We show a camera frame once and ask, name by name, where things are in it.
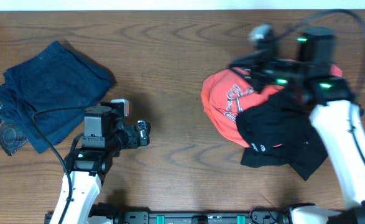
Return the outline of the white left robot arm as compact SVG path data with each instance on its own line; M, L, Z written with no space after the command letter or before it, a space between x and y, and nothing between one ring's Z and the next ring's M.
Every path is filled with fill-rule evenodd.
M150 123L139 120L126 125L128 104L102 103L85 110L85 129L65 157L67 171L60 197L45 223L123 223L123 214L107 203L95 203L106 174L123 149L150 143Z

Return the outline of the orange soccer t-shirt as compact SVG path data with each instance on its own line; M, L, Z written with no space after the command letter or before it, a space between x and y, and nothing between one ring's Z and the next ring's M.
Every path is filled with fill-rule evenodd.
M248 82L227 68L203 81L203 110L222 137L247 147L248 143L238 133L236 126L238 115L246 109L265 103L271 95L285 88L295 93L294 81L295 79L285 86L266 85L263 90L254 90Z

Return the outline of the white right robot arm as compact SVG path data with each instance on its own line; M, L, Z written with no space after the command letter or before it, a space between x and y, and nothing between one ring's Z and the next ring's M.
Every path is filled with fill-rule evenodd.
M256 27L250 38L255 53L235 60L231 70L247 70L245 79L257 91L266 85L300 87L304 102L314 105L308 120L328 153L344 198L342 212L300 204L289 207L275 222L365 223L365 132L354 94L344 79L330 73L333 31L306 29L296 61L277 58L278 37L270 25Z

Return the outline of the black garment with white logos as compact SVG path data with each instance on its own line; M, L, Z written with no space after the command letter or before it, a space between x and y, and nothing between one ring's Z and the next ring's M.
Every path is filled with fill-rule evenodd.
M304 181L328 157L307 110L285 88L236 118L238 133L248 143L241 165L260 168L288 164Z

